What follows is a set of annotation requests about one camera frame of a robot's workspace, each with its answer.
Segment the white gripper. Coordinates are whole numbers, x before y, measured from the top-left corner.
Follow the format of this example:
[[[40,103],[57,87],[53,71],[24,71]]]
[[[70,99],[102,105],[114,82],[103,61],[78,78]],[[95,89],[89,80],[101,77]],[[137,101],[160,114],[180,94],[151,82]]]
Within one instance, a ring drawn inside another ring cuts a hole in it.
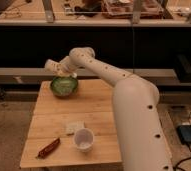
[[[72,62],[69,56],[66,56],[57,64],[55,61],[48,59],[45,62],[44,68],[52,72],[56,70],[59,76],[70,76],[76,71],[77,66]]]

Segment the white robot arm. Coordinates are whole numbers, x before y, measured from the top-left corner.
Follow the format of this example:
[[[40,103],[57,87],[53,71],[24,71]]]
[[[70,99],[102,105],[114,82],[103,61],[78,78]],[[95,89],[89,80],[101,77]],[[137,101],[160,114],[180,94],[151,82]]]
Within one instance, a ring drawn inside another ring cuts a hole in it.
[[[89,47],[74,48],[45,68],[70,76],[84,67],[113,87],[112,105],[124,171],[173,171],[170,150],[161,127],[159,90],[150,81],[95,58]]]

